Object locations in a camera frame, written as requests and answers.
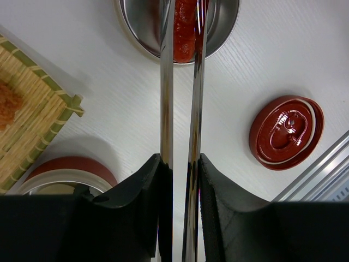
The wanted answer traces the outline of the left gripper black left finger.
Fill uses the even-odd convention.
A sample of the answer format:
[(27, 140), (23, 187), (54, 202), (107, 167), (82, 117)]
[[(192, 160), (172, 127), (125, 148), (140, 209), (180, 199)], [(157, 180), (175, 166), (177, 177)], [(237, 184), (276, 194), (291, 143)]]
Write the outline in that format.
[(172, 261), (172, 203), (159, 154), (96, 197), (2, 196), (1, 261)]

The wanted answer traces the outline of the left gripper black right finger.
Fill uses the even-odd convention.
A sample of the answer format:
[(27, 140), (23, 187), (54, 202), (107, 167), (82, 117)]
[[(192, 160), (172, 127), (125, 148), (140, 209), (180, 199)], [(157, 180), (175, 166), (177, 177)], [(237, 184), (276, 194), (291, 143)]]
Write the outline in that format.
[(348, 203), (263, 200), (204, 154), (199, 177), (207, 261), (348, 261)]

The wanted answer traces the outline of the long red sausage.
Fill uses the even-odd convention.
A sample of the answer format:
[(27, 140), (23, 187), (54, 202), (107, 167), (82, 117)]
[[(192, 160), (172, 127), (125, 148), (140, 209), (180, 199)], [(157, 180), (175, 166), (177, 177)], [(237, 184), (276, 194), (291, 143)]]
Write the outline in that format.
[(173, 59), (177, 63), (188, 63), (195, 52), (196, 5), (197, 1), (175, 1)]

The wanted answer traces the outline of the steel tongs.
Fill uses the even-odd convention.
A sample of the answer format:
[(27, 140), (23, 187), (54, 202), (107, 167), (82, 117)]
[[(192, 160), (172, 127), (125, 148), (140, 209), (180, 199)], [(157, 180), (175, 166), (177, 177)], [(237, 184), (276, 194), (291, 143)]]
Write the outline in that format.
[[(172, 258), (198, 260), (199, 177), (207, 1), (160, 1), (160, 154), (172, 181)], [(173, 61), (175, 23), (184, 26), (186, 42), (194, 41), (194, 64)]]

